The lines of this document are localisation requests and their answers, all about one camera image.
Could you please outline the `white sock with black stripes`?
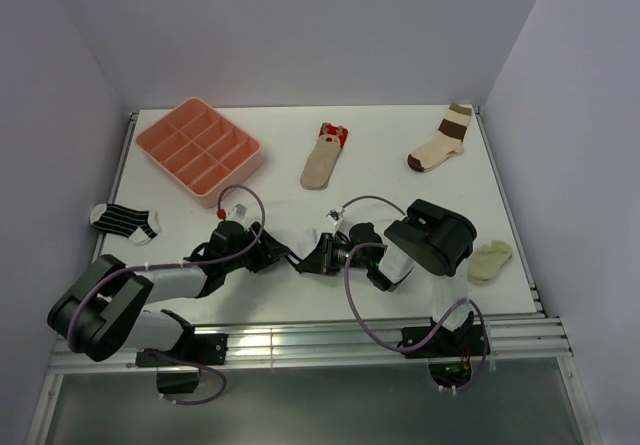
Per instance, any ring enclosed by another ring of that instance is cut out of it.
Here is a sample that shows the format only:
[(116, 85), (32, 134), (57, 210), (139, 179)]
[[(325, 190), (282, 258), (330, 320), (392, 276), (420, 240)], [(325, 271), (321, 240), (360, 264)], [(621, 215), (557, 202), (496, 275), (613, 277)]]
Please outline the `white sock with black stripes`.
[(328, 225), (307, 227), (293, 233), (287, 245), (298, 261), (306, 259), (318, 246), (323, 234), (333, 233)]

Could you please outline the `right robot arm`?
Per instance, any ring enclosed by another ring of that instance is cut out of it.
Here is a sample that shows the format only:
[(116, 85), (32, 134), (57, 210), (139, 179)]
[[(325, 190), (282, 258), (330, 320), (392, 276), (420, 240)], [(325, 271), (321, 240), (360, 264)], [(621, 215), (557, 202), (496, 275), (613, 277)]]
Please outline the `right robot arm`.
[(343, 233), (344, 212), (343, 207), (330, 211), (327, 226), (307, 233), (301, 253), (294, 257), (294, 269), (335, 276), (350, 265), (364, 269), (378, 290), (393, 292), (421, 267), (434, 277), (431, 318), (441, 323), (432, 333), (434, 346), (446, 355), (457, 353), (475, 318), (470, 304), (454, 306), (468, 298), (466, 286), (454, 276), (473, 252), (474, 225), (460, 214), (417, 199), (383, 233), (370, 222), (356, 223)]

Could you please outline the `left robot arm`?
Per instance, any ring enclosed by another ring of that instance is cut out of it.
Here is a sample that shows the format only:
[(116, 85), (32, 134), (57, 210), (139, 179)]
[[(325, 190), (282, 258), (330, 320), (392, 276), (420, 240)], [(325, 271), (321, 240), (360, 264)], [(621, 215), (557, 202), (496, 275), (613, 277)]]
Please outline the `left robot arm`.
[(204, 298), (239, 269), (258, 273), (291, 250), (259, 223), (220, 222), (208, 241), (167, 268), (129, 267), (111, 254), (99, 256), (52, 306), (48, 326), (70, 349), (101, 362), (123, 347), (142, 351), (146, 364), (221, 362), (221, 351), (197, 338), (195, 327), (170, 310), (147, 304)]

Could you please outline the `pink compartment organizer tray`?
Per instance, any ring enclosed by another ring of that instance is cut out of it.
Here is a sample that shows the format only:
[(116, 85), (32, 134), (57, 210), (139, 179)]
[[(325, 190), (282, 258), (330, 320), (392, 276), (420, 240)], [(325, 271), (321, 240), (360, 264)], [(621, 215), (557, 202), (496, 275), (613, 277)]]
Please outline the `pink compartment organizer tray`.
[(190, 98), (136, 136), (136, 145), (199, 205), (213, 208), (222, 190), (263, 163), (261, 144), (199, 98)]

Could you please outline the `beige reindeer sock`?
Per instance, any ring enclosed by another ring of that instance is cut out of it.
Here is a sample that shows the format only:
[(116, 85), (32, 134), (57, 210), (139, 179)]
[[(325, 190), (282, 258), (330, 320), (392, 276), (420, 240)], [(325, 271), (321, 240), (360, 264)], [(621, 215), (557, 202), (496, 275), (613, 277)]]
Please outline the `beige reindeer sock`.
[(348, 129), (325, 122), (321, 125), (314, 149), (305, 163), (300, 184), (307, 190), (327, 187), (335, 164), (348, 138)]

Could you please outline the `black white striped ankle sock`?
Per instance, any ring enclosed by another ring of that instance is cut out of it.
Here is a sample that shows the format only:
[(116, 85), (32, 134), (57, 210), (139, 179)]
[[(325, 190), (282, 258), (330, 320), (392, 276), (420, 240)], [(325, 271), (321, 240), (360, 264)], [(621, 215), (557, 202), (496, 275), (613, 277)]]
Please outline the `black white striped ankle sock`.
[(117, 204), (99, 204), (89, 218), (96, 230), (127, 238), (135, 245), (145, 245), (162, 233), (158, 213), (135, 210)]

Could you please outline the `pale green ankle sock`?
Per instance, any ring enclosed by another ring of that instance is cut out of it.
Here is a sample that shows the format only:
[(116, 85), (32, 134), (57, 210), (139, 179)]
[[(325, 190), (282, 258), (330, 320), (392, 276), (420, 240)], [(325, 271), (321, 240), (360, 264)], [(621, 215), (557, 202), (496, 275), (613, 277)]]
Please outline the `pale green ankle sock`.
[(475, 285), (488, 285), (512, 258), (513, 249), (502, 240), (480, 246), (469, 258), (467, 279)]

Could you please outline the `cream brown striped sock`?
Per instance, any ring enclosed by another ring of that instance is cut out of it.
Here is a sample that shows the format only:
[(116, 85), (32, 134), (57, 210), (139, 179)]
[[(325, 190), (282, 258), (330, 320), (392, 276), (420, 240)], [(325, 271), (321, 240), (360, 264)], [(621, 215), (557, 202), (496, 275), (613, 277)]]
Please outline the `cream brown striped sock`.
[(452, 103), (431, 139), (408, 155), (409, 168), (425, 173), (447, 159), (461, 155), (472, 114), (471, 107)]

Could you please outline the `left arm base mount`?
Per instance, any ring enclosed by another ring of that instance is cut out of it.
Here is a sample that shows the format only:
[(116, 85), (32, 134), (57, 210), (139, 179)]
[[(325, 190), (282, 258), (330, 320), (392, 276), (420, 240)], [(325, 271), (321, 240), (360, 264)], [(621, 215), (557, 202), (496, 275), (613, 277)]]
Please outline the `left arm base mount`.
[(135, 366), (157, 370), (156, 388), (164, 398), (188, 402), (183, 395), (195, 392), (204, 378), (213, 377), (220, 382), (219, 391), (214, 393), (217, 398), (224, 392), (227, 379), (215, 366), (225, 364), (227, 345), (225, 333), (193, 334), (180, 339), (169, 351), (138, 352)]

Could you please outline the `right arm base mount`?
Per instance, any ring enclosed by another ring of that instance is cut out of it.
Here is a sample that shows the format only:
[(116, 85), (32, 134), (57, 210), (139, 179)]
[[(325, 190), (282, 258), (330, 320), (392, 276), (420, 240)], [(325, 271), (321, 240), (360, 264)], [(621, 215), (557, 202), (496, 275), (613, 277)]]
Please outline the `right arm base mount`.
[(463, 325), (456, 331), (439, 329), (435, 336), (417, 351), (407, 352), (434, 328), (430, 326), (405, 327), (397, 346), (407, 359), (426, 359), (428, 373), (439, 393), (456, 396), (474, 382), (477, 372), (490, 364), (491, 345), (481, 325)]

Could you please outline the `aluminium table front rail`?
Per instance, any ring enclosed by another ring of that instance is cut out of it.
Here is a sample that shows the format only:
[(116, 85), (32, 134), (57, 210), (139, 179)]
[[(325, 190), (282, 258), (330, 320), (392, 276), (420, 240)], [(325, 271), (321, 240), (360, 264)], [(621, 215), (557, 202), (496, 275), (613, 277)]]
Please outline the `aluminium table front rail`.
[[(558, 318), (491, 320), (490, 358), (565, 358), (573, 355)], [(274, 326), (204, 326), (199, 335), (227, 335), (223, 370), (386, 365), (404, 363), (400, 354), (374, 343), (354, 321)], [(46, 372), (50, 375), (138, 372), (136, 351), (125, 348), (96, 363), (71, 352), (65, 341), (54, 344)]]

